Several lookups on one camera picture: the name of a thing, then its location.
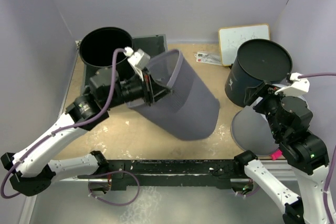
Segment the black ribbed round bin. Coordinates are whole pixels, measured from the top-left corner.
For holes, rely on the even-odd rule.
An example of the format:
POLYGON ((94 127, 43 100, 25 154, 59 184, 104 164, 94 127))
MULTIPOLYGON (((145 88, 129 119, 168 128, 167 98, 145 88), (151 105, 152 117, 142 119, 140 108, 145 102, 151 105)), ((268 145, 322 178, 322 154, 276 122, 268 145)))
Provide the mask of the black ribbed round bin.
POLYGON ((110 67, 115 49, 133 47, 131 35, 117 27, 102 27, 87 34, 79 46, 81 60, 86 65, 85 81, 100 68, 110 67))

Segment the dark blue round bin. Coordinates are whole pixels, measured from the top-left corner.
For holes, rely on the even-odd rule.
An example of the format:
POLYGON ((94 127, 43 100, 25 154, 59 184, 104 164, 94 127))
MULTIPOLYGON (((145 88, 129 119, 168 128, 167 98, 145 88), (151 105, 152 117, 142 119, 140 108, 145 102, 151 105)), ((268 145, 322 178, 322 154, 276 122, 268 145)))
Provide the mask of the dark blue round bin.
POLYGON ((225 82, 225 93, 235 105, 243 107, 245 89, 263 81, 280 83, 292 71, 292 58, 281 45, 266 39, 251 39, 241 44, 225 82))

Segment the light grey round bin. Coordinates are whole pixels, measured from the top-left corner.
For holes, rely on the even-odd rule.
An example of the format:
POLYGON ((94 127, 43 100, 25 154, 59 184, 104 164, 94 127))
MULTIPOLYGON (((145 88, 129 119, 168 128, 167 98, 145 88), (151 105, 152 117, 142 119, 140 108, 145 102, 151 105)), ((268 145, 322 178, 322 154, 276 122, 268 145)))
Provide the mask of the light grey round bin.
POLYGON ((275 153, 279 145, 271 134, 265 115, 255 112, 253 106, 262 100, 258 97, 250 106, 238 112, 231 123, 231 135, 236 144, 243 150, 250 150, 260 157, 275 153))

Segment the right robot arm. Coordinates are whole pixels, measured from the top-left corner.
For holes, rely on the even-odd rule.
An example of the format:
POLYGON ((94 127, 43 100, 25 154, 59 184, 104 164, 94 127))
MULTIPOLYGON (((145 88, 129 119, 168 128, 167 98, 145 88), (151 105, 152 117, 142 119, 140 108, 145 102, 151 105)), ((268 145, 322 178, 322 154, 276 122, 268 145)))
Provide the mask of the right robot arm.
POLYGON ((246 88, 244 104, 266 117, 276 144, 297 178, 301 194, 285 187, 252 151, 235 156, 234 173, 255 181, 278 206, 284 223, 335 223, 329 190, 335 162, 329 160, 324 141, 309 131, 313 113, 306 101, 263 82, 246 88))

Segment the grey mesh square bin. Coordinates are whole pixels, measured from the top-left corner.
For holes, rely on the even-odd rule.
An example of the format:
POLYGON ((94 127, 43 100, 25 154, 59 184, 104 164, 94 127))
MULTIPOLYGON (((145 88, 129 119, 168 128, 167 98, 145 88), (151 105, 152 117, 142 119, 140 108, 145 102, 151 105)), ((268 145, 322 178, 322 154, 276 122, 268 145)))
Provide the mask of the grey mesh square bin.
POLYGON ((172 49, 153 57, 151 76, 171 92, 154 104, 142 99, 127 107, 180 140, 201 140, 215 130, 220 103, 187 62, 182 52, 172 49))

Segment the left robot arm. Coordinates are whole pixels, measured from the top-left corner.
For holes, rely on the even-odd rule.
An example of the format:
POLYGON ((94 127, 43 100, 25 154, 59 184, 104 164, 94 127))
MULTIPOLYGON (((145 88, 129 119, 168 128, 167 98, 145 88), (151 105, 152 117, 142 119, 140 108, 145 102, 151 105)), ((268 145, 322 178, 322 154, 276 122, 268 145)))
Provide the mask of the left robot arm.
POLYGON ((112 68, 99 69, 89 79, 83 94, 66 108, 47 132, 24 150, 2 155, 1 162, 8 171, 2 185, 9 181, 16 194, 34 196, 64 178, 77 175, 104 177, 110 168, 100 151, 65 160, 55 160, 54 157, 106 120, 110 108, 137 99, 151 105, 171 91, 172 85, 167 78, 155 76, 148 69, 126 81, 120 81, 112 68))

